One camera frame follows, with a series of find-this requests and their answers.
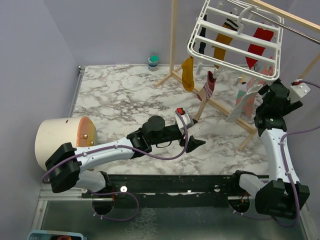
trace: white marble surface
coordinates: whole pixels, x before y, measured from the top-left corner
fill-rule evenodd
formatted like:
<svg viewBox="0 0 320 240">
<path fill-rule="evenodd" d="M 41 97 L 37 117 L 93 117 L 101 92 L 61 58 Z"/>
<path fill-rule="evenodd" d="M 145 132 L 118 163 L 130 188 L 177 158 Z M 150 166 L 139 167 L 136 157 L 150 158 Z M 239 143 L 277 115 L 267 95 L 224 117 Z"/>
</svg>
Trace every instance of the white marble surface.
<svg viewBox="0 0 320 240">
<path fill-rule="evenodd" d="M 205 67 L 195 84 L 202 87 L 207 79 Z M 194 114 L 200 101 L 192 92 L 170 78 L 155 88 L 155 83 L 169 72 L 162 66 L 156 72 L 147 66 L 114 65 L 88 66 L 80 86 L 73 116 L 88 116 L 98 130 L 99 143 L 113 142 L 136 131 L 152 115 L 162 116 L 166 124 L 174 123 L 175 109 L 183 107 Z M 234 107 L 238 88 L 232 86 L 238 73 L 222 70 L 217 78 L 213 97 Z M 265 149 L 255 136 L 243 151 L 238 151 L 248 136 L 235 123 L 225 122 L 226 116 L 207 104 L 199 123 L 189 129 L 196 139 L 206 144 L 175 160 L 158 160 L 148 156 L 119 160 L 96 167 L 95 171 L 109 174 L 163 174 L 163 175 L 228 175 L 245 170 L 259 175 L 268 174 Z M 172 157 L 182 148 L 178 141 L 167 148 L 152 148 L 152 153 Z"/>
</svg>

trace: bottle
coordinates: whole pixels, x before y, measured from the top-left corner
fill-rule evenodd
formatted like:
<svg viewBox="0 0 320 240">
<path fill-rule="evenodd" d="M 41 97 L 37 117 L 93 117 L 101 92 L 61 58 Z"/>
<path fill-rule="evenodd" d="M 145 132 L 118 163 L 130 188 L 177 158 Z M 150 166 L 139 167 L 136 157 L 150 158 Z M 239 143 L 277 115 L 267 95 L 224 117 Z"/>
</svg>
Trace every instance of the bottle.
<svg viewBox="0 0 320 240">
<path fill-rule="evenodd" d="M 153 55 L 151 57 L 148 58 L 148 69 L 149 71 L 157 71 L 158 70 L 158 56 L 157 55 Z"/>
</svg>

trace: white cylinder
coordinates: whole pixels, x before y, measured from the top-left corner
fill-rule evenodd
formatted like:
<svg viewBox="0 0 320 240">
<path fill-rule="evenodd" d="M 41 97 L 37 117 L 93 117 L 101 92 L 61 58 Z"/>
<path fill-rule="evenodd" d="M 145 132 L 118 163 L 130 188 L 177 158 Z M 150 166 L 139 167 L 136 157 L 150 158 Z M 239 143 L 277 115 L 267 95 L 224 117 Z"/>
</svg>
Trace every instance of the white cylinder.
<svg viewBox="0 0 320 240">
<path fill-rule="evenodd" d="M 41 123 L 35 138 L 35 157 L 41 168 L 46 161 L 65 143 L 74 148 L 98 144 L 94 123 L 86 116 L 45 120 Z"/>
</svg>

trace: gray wall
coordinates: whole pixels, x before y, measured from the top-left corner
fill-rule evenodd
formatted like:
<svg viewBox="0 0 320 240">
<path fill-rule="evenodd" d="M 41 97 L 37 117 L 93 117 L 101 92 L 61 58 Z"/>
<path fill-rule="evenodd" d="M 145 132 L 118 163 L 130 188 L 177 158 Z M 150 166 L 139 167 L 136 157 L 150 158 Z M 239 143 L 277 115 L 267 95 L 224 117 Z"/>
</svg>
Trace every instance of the gray wall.
<svg viewBox="0 0 320 240">
<path fill-rule="evenodd" d="M 42 0 L 2 0 L 0 32 L 0 234 L 22 240 L 44 173 L 36 133 L 43 120 L 66 116 L 78 70 Z"/>
<path fill-rule="evenodd" d="M 161 64 L 170 59 L 171 0 L 44 0 L 74 58 L 80 65 L 145 64 L 152 53 Z M 211 6 L 217 6 L 212 0 Z M 293 0 L 266 0 L 288 10 Z M 175 63 L 188 56 L 187 42 L 204 1 L 180 0 Z M 208 20 L 223 24 L 224 18 L 209 15 Z M 256 29 L 251 28 L 248 34 Z M 248 49 L 248 45 L 233 42 Z M 207 47 L 208 53 L 213 48 Z M 228 55 L 235 64 L 245 58 Z"/>
<path fill-rule="evenodd" d="M 319 8 L 319 0 L 295 0 L 290 8 L 290 12 L 320 25 L 319 11 L 317 11 Z M 289 21 L 286 24 L 320 39 L 320 34 Z M 284 43 L 282 45 L 280 77 L 288 85 L 320 53 L 320 47 L 288 31 L 285 31 Z M 319 69 L 320 62 L 312 69 L 305 80 L 320 85 Z M 302 99 L 304 106 L 286 117 L 289 132 L 308 129 L 320 124 L 320 90 L 312 86 L 310 88 L 311 92 Z M 307 205 L 320 234 L 320 130 L 289 136 L 288 144 L 297 175 L 301 183 L 308 185 L 310 188 L 310 198 L 307 201 Z"/>
</svg>

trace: metal rod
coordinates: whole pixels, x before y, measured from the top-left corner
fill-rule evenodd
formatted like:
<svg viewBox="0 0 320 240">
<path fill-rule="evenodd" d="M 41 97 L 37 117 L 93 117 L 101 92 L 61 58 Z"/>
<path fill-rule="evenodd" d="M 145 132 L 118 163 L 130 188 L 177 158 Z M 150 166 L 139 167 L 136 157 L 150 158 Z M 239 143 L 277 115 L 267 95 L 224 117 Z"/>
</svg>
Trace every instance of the metal rod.
<svg viewBox="0 0 320 240">
<path fill-rule="evenodd" d="M 228 0 L 228 2 L 231 2 L 232 4 L 237 5 L 238 7 L 241 7 L 241 8 L 243 8 L 243 9 L 245 9 L 244 6 L 242 6 L 241 4 L 238 4 L 238 3 L 234 2 L 234 1 L 232 1 L 232 0 Z M 259 16 L 259 17 L 261 17 L 261 18 L 269 21 L 269 22 L 274 23 L 275 25 L 277 25 L 277 26 L 279 26 L 279 27 L 282 27 L 282 28 L 284 28 L 284 29 L 287 29 L 287 30 L 289 30 L 289 31 L 291 31 L 291 32 L 293 32 L 293 33 L 295 33 L 295 34 L 298 34 L 298 35 L 300 35 L 300 36 L 308 39 L 308 40 L 311 41 L 311 42 L 314 42 L 314 43 L 320 45 L 320 41 L 319 41 L 319 40 L 317 40 L 317 39 L 315 39 L 315 38 L 313 38 L 313 37 L 311 37 L 311 36 L 308 36 L 308 35 L 304 34 L 303 32 L 300 32 L 300 31 L 298 31 L 298 30 L 296 30 L 296 29 L 294 29 L 294 28 L 292 28 L 292 27 L 289 27 L 289 26 L 286 26 L 286 25 L 284 25 L 284 24 L 282 24 L 282 23 L 279 23 L 279 22 L 277 22 L 277 21 L 274 21 L 274 20 L 272 20 L 272 19 L 270 19 L 270 18 L 268 18 L 268 17 L 266 17 L 266 16 L 263 16 L 263 15 L 255 12 L 255 11 L 252 11 L 252 10 L 251 10 L 250 12 L 251 12 L 252 14 L 256 15 L 256 16 Z"/>
</svg>

